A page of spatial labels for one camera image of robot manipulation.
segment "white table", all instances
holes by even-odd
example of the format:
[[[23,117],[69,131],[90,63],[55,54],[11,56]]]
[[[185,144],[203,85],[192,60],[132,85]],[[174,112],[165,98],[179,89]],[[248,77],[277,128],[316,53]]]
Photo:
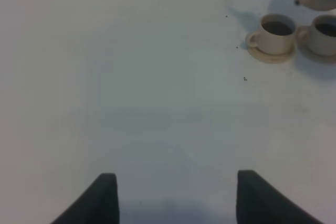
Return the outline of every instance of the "white table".
[[[244,38],[267,13],[319,14],[293,0],[0,0],[0,222],[49,223],[114,172],[123,224],[235,223],[237,172],[254,169],[334,223],[336,68],[252,58]]]

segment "cup handle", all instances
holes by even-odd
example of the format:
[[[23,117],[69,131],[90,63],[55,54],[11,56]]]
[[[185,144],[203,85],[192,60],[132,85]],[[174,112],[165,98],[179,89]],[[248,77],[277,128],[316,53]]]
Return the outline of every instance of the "cup handle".
[[[296,33],[296,38],[297,39],[302,39],[303,42],[307,42],[307,35],[308,35],[308,30],[309,26],[300,26],[298,28],[298,31]]]
[[[260,31],[255,31],[254,33],[247,35],[246,44],[248,47],[258,47],[258,44],[255,41],[252,41],[252,39],[258,35],[260,35]]]

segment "saucer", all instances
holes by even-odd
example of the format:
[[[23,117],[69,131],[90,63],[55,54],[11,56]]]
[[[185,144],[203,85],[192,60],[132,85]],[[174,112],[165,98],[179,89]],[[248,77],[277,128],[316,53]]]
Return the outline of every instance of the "saucer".
[[[322,64],[336,64],[336,55],[332,56],[323,56],[319,55],[312,50],[310,50],[307,46],[307,42],[305,38],[307,37],[307,34],[303,34],[301,36],[297,36],[297,43],[298,43],[298,48],[299,50],[303,53],[303,55],[317,63],[322,63]]]
[[[257,47],[249,47],[248,45],[247,45],[247,51],[250,53],[250,55],[252,55],[254,58],[256,58],[259,61],[262,61],[268,64],[279,64],[279,63],[284,63],[288,61],[294,56],[295,45],[293,45],[292,48],[288,52],[285,52],[284,54],[280,54],[280,55],[269,55],[259,50]]]

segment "cream-colored cup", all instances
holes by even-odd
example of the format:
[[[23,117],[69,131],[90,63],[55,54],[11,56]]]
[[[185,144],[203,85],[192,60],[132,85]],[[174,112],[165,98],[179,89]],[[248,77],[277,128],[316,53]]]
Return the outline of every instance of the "cream-colored cup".
[[[267,23],[282,23],[291,33],[280,35],[275,31],[266,30]],[[282,55],[293,49],[295,43],[296,25],[289,17],[280,14],[269,14],[260,20],[259,30],[251,33],[246,38],[247,46],[258,48],[268,55]]]
[[[314,19],[311,26],[301,26],[298,29],[298,38],[315,54],[321,56],[336,55],[336,37],[322,31],[320,25],[336,28],[336,16],[322,15]]]

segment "coffee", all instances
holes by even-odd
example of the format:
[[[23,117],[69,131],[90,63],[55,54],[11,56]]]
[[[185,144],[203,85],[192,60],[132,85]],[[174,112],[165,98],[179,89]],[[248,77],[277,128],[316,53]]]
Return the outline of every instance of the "coffee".
[[[336,26],[330,24],[317,24],[316,29],[324,35],[336,37]]]
[[[273,21],[264,23],[263,28],[271,34],[279,35],[279,36],[287,36],[293,33],[292,29],[284,23]]]

